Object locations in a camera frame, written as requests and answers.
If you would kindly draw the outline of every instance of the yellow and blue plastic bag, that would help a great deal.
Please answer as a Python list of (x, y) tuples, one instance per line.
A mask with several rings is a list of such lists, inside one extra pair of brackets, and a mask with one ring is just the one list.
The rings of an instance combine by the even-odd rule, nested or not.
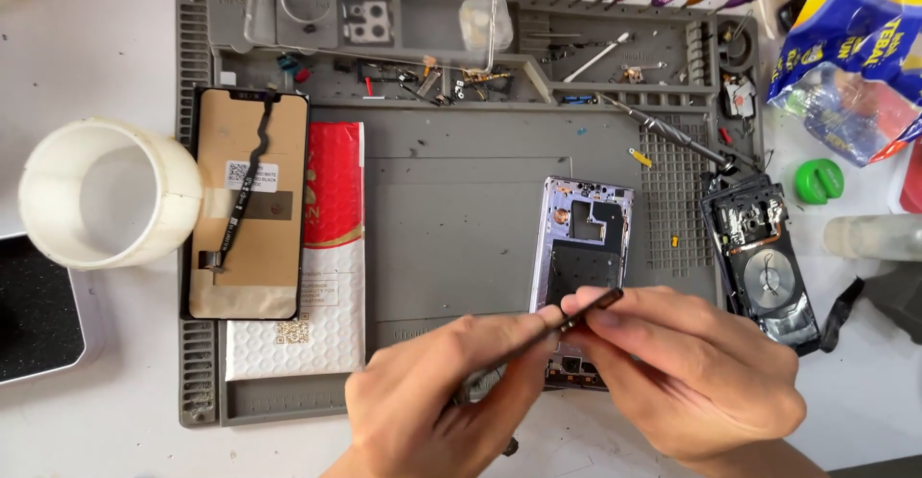
[(808, 0), (768, 101), (861, 167), (922, 135), (922, 0)]

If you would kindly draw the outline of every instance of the bubble wrap envelope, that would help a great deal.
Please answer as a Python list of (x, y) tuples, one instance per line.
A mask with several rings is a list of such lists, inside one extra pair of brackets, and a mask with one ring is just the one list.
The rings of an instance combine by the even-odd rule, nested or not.
[(227, 380), (363, 367), (364, 140), (361, 123), (311, 123), (298, 320), (229, 321)]

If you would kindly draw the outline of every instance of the white tape roll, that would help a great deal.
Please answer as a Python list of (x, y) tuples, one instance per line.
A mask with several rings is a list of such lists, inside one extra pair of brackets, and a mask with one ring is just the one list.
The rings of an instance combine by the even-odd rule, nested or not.
[(18, 204), (44, 255), (74, 270), (102, 270), (142, 265), (182, 245), (202, 193), (195, 160), (174, 139), (94, 118), (39, 143)]

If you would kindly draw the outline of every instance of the brown protective film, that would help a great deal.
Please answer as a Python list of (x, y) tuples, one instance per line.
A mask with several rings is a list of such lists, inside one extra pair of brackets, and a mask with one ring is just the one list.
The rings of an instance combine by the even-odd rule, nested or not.
[(267, 127), (269, 145), (233, 247), (216, 274), (200, 264), (217, 251), (250, 153), (264, 103), (259, 91), (206, 89), (198, 108), (198, 169), (205, 199), (192, 234), (189, 313), (197, 319), (291, 319), (301, 278), (308, 102), (279, 95)]

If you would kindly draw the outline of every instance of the white table surface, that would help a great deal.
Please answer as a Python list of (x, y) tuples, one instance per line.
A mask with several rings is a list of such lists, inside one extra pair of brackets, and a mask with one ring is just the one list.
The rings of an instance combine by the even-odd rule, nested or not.
[[(104, 115), (170, 135), (174, 0), (0, 0), (0, 234), (19, 231), (18, 172), (36, 142), (69, 121)], [(771, 65), (778, 43), (763, 44)], [(826, 157), (802, 127), (765, 119), (769, 172)], [(824, 221), (886, 213), (890, 161), (846, 169), (843, 199), (791, 209), (791, 235), (818, 318), (855, 274), (877, 263), (825, 256)], [(94, 273), (107, 346), (69, 374), (0, 389), (3, 476), (317, 476), (350, 443), (346, 417), (187, 430), (177, 421), (176, 265)], [(810, 413), (790, 438), (825, 469), (922, 452), (922, 350), (862, 304), (834, 354), (803, 358)], [(515, 436), (521, 449), (485, 476), (686, 476), (588, 391), (546, 393)]]

